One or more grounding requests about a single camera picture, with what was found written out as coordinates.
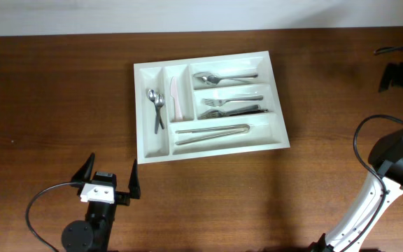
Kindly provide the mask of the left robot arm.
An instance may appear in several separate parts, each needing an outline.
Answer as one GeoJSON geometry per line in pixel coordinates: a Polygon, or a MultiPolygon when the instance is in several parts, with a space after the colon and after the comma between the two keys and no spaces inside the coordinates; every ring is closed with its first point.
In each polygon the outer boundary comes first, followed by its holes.
{"type": "Polygon", "coordinates": [[[98,171],[92,173],[95,154],[71,177],[81,202],[87,203],[84,220],[69,223],[62,231],[61,243],[66,251],[107,251],[118,206],[130,205],[141,198],[138,162],[134,161],[128,191],[118,191],[117,176],[98,171]]]}

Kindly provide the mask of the steel tablespoon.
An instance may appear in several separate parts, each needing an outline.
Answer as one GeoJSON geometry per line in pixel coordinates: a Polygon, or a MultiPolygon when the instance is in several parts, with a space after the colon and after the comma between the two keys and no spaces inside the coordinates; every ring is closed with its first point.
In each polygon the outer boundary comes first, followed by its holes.
{"type": "Polygon", "coordinates": [[[239,82],[247,82],[250,79],[257,78],[258,75],[250,75],[250,76],[230,76],[230,77],[219,77],[219,76],[202,76],[200,79],[207,85],[217,85],[221,81],[224,80],[232,80],[232,81],[239,81],[239,82]]]}
{"type": "Polygon", "coordinates": [[[211,73],[211,72],[199,72],[199,73],[194,73],[193,76],[195,78],[202,78],[202,77],[209,77],[213,76],[215,78],[221,78],[221,79],[235,79],[235,78],[257,78],[259,76],[258,73],[250,73],[250,74],[236,74],[236,75],[218,75],[216,73],[211,73]]]}

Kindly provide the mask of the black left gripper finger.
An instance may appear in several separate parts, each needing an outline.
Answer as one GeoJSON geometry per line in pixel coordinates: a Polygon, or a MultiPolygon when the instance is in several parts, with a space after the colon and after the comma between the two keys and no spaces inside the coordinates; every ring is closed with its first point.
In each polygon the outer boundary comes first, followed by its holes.
{"type": "Polygon", "coordinates": [[[141,198],[141,187],[139,183],[139,171],[138,171],[137,159],[134,160],[134,163],[132,165],[128,188],[129,188],[129,197],[131,199],[139,200],[141,198]]]}
{"type": "Polygon", "coordinates": [[[71,177],[72,187],[81,187],[90,181],[92,168],[94,165],[95,153],[91,153],[83,166],[71,177]]]}

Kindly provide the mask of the small steel teaspoon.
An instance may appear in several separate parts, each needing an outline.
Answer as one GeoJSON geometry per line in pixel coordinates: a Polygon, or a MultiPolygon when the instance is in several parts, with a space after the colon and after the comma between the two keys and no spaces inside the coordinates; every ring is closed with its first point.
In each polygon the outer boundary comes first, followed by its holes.
{"type": "MultiPolygon", "coordinates": [[[[157,94],[155,93],[154,90],[148,89],[147,90],[147,96],[148,96],[148,99],[152,103],[155,103],[155,99],[157,98],[157,94]]],[[[164,123],[162,122],[162,119],[160,119],[160,126],[161,126],[162,129],[164,129],[164,123]]]]}
{"type": "Polygon", "coordinates": [[[160,109],[164,106],[165,100],[164,96],[162,94],[158,94],[157,97],[155,98],[155,134],[158,133],[158,129],[161,127],[162,129],[164,128],[164,123],[162,122],[162,117],[160,114],[160,109]]]}

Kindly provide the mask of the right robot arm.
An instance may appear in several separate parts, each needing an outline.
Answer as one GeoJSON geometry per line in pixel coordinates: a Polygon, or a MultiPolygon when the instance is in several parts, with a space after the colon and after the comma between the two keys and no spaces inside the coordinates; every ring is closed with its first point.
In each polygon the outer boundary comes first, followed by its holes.
{"type": "MultiPolygon", "coordinates": [[[[390,86],[403,88],[403,63],[386,67],[379,90],[387,90],[390,86]]],[[[367,162],[358,152],[357,137],[362,126],[376,118],[403,125],[403,120],[390,115],[372,115],[358,125],[353,137],[353,150],[358,161],[368,170],[368,175],[346,215],[335,228],[312,243],[309,251],[359,251],[384,211],[403,195],[403,128],[379,139],[367,162]]]]}

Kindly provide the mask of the steel fork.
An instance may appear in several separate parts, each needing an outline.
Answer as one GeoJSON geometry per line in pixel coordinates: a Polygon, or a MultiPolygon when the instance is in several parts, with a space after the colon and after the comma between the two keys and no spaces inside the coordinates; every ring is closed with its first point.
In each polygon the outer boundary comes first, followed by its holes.
{"type": "Polygon", "coordinates": [[[207,106],[220,107],[229,102],[253,102],[262,101],[264,97],[262,95],[248,96],[248,97],[237,97],[229,99],[202,99],[201,102],[207,106]]]}

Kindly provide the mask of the black handled fork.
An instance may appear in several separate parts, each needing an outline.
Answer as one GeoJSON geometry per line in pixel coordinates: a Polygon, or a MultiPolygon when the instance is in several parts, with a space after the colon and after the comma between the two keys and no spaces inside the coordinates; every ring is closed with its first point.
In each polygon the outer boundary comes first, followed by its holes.
{"type": "Polygon", "coordinates": [[[199,119],[205,120],[205,119],[212,119],[212,118],[223,118],[223,117],[229,117],[229,116],[240,116],[240,115],[253,114],[253,113],[262,113],[262,112],[267,112],[267,111],[268,110],[265,108],[260,108],[259,105],[245,106],[245,107],[241,107],[241,108],[237,108],[237,109],[229,110],[229,111],[211,109],[211,110],[208,110],[208,111],[202,113],[200,115],[199,119]]]}

